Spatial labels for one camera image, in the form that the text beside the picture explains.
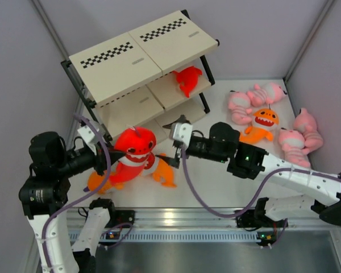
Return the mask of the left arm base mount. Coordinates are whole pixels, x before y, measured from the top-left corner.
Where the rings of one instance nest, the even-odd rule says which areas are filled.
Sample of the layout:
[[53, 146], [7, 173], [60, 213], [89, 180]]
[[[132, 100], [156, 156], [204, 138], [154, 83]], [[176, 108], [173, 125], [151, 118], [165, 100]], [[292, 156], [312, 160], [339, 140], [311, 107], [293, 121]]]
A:
[[120, 209], [110, 212], [110, 220], [106, 225], [106, 228], [112, 228], [122, 223], [129, 222], [133, 224], [135, 221], [135, 211]]

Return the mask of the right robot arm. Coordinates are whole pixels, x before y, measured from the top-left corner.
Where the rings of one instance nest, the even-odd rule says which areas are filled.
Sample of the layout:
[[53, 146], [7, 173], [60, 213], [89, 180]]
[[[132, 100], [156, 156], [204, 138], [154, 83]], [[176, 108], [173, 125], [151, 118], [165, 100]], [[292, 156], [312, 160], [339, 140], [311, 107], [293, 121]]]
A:
[[[186, 182], [201, 206], [220, 218], [237, 218], [253, 210], [261, 226], [270, 222], [288, 223], [288, 218], [316, 214], [325, 223], [341, 226], [341, 173], [337, 175], [298, 167], [263, 148], [243, 143], [240, 132], [224, 122], [213, 124], [209, 136], [195, 135], [193, 125], [184, 115], [163, 126], [176, 148], [174, 157], [162, 156], [170, 166], [182, 167]], [[227, 172], [241, 179], [261, 178], [251, 201], [233, 214], [223, 214], [209, 207], [191, 182], [186, 161], [196, 157], [226, 163]]]

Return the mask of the orange shark plush facing up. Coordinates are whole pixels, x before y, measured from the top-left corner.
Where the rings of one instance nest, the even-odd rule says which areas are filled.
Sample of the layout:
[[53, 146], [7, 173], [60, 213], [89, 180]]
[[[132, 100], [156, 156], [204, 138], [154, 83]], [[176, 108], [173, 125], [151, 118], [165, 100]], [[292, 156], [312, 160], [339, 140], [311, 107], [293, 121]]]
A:
[[141, 176], [151, 176], [154, 181], [160, 183], [163, 187], [176, 188], [174, 182], [174, 171], [162, 158], [150, 153]]

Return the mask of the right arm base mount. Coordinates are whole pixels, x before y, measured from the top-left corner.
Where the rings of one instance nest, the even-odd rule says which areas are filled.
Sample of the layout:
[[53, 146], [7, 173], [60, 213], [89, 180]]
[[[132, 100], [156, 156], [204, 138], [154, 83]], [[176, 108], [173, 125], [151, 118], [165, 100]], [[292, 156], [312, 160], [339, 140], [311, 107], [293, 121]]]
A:
[[284, 220], [274, 221], [267, 216], [255, 213], [254, 209], [250, 209], [236, 218], [238, 228], [255, 231], [260, 228], [283, 228]]

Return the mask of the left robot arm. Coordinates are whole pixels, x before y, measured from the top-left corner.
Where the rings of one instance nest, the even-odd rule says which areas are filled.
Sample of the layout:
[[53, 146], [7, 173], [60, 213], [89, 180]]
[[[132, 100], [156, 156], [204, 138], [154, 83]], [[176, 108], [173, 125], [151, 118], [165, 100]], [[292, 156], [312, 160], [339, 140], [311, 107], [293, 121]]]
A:
[[43, 272], [95, 272], [95, 254], [105, 227], [116, 223], [111, 199], [90, 203], [88, 216], [74, 244], [66, 221], [69, 178], [94, 168], [103, 173], [125, 154], [104, 141], [91, 150], [67, 150], [58, 133], [49, 131], [31, 139], [30, 175], [19, 191], [23, 213], [35, 235]]

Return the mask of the large red shark plush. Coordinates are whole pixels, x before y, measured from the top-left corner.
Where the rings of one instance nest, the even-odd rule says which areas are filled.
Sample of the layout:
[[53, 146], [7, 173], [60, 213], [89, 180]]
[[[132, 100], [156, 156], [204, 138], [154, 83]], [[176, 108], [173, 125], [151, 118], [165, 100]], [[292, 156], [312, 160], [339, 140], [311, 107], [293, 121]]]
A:
[[157, 144], [153, 131], [143, 127], [125, 129], [115, 142], [114, 148], [124, 152], [118, 160], [114, 173], [109, 177], [112, 187], [136, 178], [144, 169], [146, 162], [153, 156], [152, 150]]

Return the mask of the small red shark plush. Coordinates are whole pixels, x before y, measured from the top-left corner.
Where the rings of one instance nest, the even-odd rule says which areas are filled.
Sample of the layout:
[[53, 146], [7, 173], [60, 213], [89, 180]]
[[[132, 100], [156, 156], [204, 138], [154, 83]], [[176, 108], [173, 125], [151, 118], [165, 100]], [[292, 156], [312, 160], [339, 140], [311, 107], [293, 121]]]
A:
[[189, 98], [190, 93], [194, 90], [194, 88], [198, 84], [199, 76], [202, 76], [202, 71], [195, 67], [190, 66], [182, 71], [172, 71], [172, 73], [176, 77], [176, 81], [179, 84], [179, 89], [183, 92], [185, 97]]

